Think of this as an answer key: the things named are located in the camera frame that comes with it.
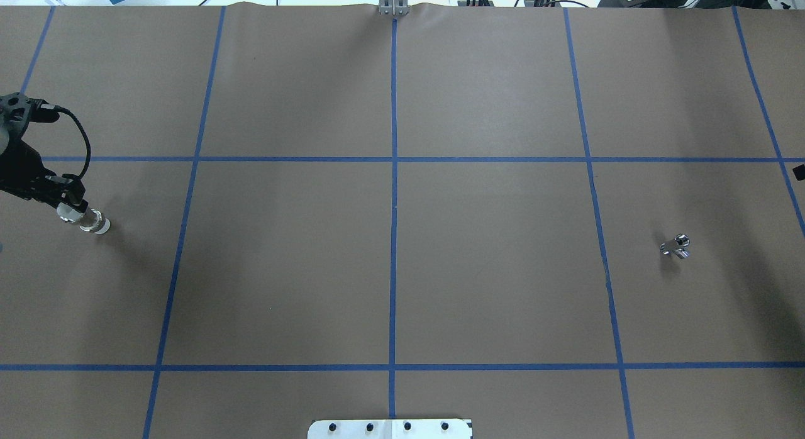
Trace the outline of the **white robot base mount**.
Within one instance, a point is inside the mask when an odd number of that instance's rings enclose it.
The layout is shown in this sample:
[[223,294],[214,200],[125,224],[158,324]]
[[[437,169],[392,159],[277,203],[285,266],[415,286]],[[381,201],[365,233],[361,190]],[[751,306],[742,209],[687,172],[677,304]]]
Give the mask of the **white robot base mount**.
[[308,438],[472,438],[472,422],[458,418],[315,421]]

